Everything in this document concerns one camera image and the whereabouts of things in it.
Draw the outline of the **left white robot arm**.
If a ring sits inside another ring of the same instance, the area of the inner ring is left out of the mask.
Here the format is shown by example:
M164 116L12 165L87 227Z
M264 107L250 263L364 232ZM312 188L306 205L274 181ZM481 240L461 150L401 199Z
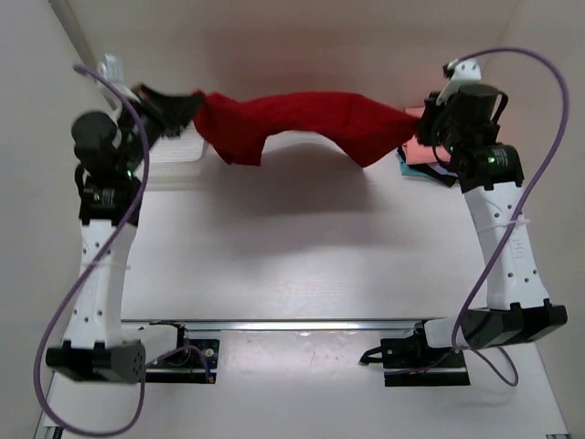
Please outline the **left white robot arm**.
M48 348L46 365L75 381L134 384L152 357L146 330L122 328L122 290L143 200L143 167L161 138L178 137L193 122L201 92L164 95L138 85L126 93L130 109L115 116L85 112L71 126L79 160L81 286L59 345Z

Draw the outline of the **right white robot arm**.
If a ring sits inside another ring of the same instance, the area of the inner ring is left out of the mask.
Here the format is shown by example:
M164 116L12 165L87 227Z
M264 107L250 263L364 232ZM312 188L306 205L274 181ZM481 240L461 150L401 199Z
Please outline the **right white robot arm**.
M419 375L464 351L481 356L487 348L536 341L567 323L565 306L551 303L540 279L528 236L523 209L536 183L525 181L516 149L497 140L507 103L504 92L479 82L460 86L446 102L434 93L418 131L424 145L450 151L446 166L459 178L485 263L469 296L484 286L485 307L466 301L456 317L421 321L409 336L385 338L366 351L362 365Z

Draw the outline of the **red t shirt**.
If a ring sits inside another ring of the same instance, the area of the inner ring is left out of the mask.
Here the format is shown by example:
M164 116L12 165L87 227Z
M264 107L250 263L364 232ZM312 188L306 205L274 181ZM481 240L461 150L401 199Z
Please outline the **red t shirt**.
M258 166L268 137L315 133L367 167L407 143L419 118L350 92L307 91L238 102L210 93L194 118L202 138L228 164Z

